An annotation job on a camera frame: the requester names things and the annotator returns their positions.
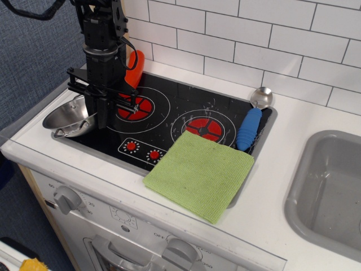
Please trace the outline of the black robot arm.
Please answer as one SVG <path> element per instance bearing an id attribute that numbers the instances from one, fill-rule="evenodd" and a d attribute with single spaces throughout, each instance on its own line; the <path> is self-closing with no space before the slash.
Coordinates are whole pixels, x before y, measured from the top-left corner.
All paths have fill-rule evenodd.
<path id="1" fill-rule="evenodd" d="M 138 110 L 137 85 L 142 76 L 144 56 L 127 48 L 128 19 L 120 1 L 72 1 L 76 8 L 86 68 L 67 70 L 71 91 L 85 97 L 89 115 L 96 115 L 99 129 L 106 128 L 111 114 L 118 109 L 129 113 Z"/>

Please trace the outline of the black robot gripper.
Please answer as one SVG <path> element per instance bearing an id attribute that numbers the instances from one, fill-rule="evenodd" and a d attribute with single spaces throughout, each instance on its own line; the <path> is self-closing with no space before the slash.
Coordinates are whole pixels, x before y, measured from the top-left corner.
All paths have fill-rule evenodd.
<path id="1" fill-rule="evenodd" d="M 99 129 L 107 127 L 113 108 L 130 113 L 138 110 L 138 91 L 125 82 L 126 71 L 134 69 L 138 60 L 131 68 L 128 61 L 118 56 L 105 62 L 88 58 L 86 69 L 67 70 L 70 77 L 69 90 L 84 96 L 88 116 L 97 113 Z"/>

